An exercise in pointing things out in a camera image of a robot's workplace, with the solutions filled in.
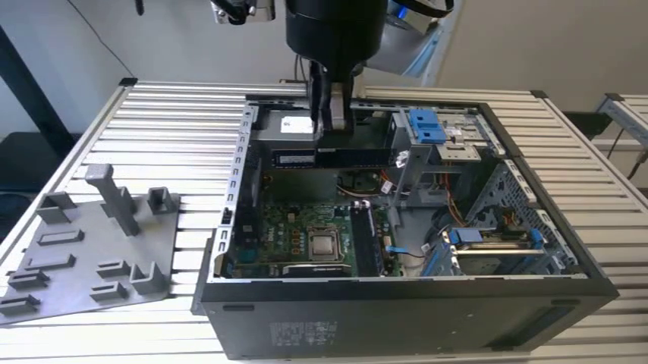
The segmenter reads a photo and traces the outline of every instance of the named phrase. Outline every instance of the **open computer tower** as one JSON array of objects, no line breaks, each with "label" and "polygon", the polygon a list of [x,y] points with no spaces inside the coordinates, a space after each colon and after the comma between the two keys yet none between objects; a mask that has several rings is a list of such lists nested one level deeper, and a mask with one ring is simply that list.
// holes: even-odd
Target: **open computer tower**
[{"label": "open computer tower", "polygon": [[318,148],[249,96],[194,313],[230,359],[532,350],[618,292],[488,104],[352,107]]}]

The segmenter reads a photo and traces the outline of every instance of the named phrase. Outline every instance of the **blue plastic latch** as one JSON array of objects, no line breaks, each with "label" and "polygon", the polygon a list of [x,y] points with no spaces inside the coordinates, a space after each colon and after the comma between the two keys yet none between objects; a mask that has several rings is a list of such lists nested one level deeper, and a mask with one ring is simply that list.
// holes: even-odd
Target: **blue plastic latch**
[{"label": "blue plastic latch", "polygon": [[475,229],[472,227],[459,227],[455,229],[455,231],[457,231],[459,239],[463,241],[464,244],[481,243],[484,241],[479,229]]},{"label": "blue plastic latch", "polygon": [[459,239],[459,234],[457,234],[457,229],[453,229],[449,234],[448,234],[448,238],[449,238],[449,243],[451,244],[460,244],[461,243],[461,240]]},{"label": "blue plastic latch", "polygon": [[429,274],[433,272],[435,263],[437,263],[437,260],[439,260],[439,252],[435,252],[433,257],[429,260],[428,267],[425,267],[424,274],[421,274],[421,277],[428,277]]},{"label": "blue plastic latch", "polygon": [[543,234],[540,230],[536,228],[531,229],[529,235],[531,235],[531,241],[533,241],[533,247],[539,249],[543,245]]},{"label": "blue plastic latch", "polygon": [[398,10],[398,19],[405,19],[405,15],[408,15],[408,8],[405,8],[404,6],[401,6],[401,9]]},{"label": "blue plastic latch", "polygon": [[409,112],[409,121],[416,131],[416,141],[424,144],[444,144],[445,131],[433,110],[415,109]]},{"label": "blue plastic latch", "polygon": [[400,246],[385,246],[385,250],[389,253],[407,253],[408,249],[401,248]]}]

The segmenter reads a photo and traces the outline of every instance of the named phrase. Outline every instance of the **blue drive bracket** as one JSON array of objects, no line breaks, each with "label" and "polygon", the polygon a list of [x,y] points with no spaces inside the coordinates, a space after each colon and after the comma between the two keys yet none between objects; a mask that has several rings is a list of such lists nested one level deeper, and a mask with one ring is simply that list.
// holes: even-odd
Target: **blue drive bracket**
[{"label": "blue drive bracket", "polygon": [[409,112],[412,129],[416,132],[416,141],[421,144],[444,144],[445,131],[433,110],[413,109]]}]

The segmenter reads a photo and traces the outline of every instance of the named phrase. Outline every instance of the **white wall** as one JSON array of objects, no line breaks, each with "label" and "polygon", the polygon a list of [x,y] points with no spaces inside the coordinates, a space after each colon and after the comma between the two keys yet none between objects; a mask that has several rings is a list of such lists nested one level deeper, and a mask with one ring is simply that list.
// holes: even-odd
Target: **white wall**
[{"label": "white wall", "polygon": [[[215,24],[209,0],[147,0],[143,17],[133,0],[74,3],[141,79],[276,83],[292,78],[284,6],[274,22],[230,27]],[[0,24],[68,129],[83,131],[126,70],[66,0],[2,0]],[[366,76],[369,84],[419,82],[378,71]]]},{"label": "white wall", "polygon": [[[142,79],[292,77],[282,6],[276,22],[225,27],[207,0],[147,0],[143,17],[133,0],[74,1]],[[594,110],[606,92],[648,93],[646,14],[646,0],[467,0],[437,85],[543,89],[574,111]],[[62,119],[83,131],[127,72],[66,0],[2,0],[0,24]],[[366,78],[419,83],[377,71]]]},{"label": "white wall", "polygon": [[15,131],[36,131],[30,115],[0,79],[0,141]]},{"label": "white wall", "polygon": [[563,110],[648,93],[647,0],[465,0],[437,85],[541,89]]}]

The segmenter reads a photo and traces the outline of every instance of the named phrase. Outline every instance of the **chip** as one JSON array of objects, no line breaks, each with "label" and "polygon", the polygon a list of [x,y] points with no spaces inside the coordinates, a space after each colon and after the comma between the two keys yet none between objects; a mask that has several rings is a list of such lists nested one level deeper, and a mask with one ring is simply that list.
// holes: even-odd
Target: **chip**
[{"label": "chip", "polygon": [[312,251],[314,255],[328,255],[333,254],[333,237],[328,236],[314,236],[312,241]]}]

